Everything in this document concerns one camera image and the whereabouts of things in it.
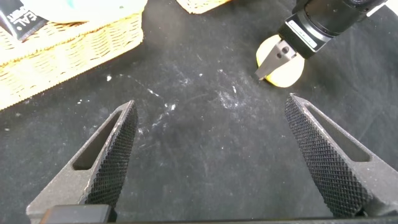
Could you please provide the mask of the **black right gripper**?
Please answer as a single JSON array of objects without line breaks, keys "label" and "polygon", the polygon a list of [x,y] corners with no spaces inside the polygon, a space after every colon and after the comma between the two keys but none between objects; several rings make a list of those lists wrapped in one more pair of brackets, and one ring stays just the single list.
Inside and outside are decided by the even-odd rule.
[{"label": "black right gripper", "polygon": [[350,28],[361,12],[344,0],[301,0],[278,30],[281,40],[267,39],[271,51],[256,70],[260,80],[297,56],[308,59],[331,39]]}]

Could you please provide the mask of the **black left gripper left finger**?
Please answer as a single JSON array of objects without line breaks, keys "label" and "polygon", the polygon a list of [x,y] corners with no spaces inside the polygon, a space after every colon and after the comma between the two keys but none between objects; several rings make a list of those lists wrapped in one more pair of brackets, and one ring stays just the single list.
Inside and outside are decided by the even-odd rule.
[{"label": "black left gripper left finger", "polygon": [[137,127],[133,100],[118,106],[25,212],[38,223],[56,205],[103,204],[114,208],[127,174]]}]

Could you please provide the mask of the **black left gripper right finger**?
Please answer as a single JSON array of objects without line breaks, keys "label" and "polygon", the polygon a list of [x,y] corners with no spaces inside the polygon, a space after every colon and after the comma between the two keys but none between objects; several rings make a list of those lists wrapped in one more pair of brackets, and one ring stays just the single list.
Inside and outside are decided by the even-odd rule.
[{"label": "black left gripper right finger", "polygon": [[397,171],[304,98],[285,116],[318,191],[336,217],[397,215]]}]

